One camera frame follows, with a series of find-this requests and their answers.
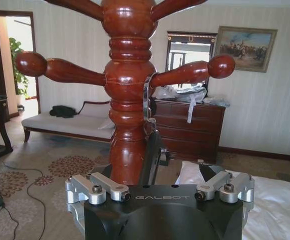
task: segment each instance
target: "white ribbon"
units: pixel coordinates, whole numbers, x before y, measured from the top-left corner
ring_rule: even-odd
[[[187,117],[187,122],[190,124],[192,122],[192,115],[193,115],[193,109],[194,106],[196,106],[196,99],[194,94],[190,94],[190,104],[189,104],[189,109],[188,109],[188,117]]]

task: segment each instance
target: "potted plant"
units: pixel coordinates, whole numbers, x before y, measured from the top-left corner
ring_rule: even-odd
[[[15,92],[17,97],[17,106],[23,107],[25,99],[29,97],[27,89],[29,87],[29,80],[22,74],[17,68],[15,63],[15,58],[18,53],[23,52],[24,50],[20,48],[21,42],[16,41],[15,38],[9,38],[9,46],[11,53],[11,62],[13,66],[14,74],[14,83],[15,83]]]

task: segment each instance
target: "black bag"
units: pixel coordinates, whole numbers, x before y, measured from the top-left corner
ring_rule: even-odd
[[[59,105],[53,106],[52,110],[49,111],[49,115],[69,119],[73,118],[77,113],[74,108]]]

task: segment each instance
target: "white wall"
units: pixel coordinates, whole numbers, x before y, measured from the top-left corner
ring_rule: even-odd
[[[164,71],[168,30],[216,33],[219,25],[278,29],[267,73],[210,80],[209,94],[231,103],[220,146],[290,155],[290,8],[205,5],[166,17],[152,39],[153,64]]]
[[[44,57],[103,72],[109,38],[98,21],[42,1],[0,0],[0,10],[34,12],[36,48]],[[216,33],[219,25],[278,29],[267,73],[235,71],[227,79],[210,80],[209,94],[231,103],[220,145],[290,155],[290,8],[203,5],[168,16],[152,38],[153,64],[164,71],[168,30]],[[40,77],[39,89],[42,112],[57,104],[79,109],[83,100],[109,98],[102,87],[45,77]]]
[[[8,113],[11,115],[11,114],[17,113],[18,109],[17,109],[17,99],[16,99],[16,93],[15,93],[10,40],[8,36],[6,18],[4,16],[0,16],[0,54],[1,54],[1,61],[3,64]]]

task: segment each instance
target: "wooden dresser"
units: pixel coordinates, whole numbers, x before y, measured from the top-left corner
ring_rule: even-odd
[[[189,103],[156,100],[157,129],[172,156],[215,163],[225,107],[197,104],[187,123]]]

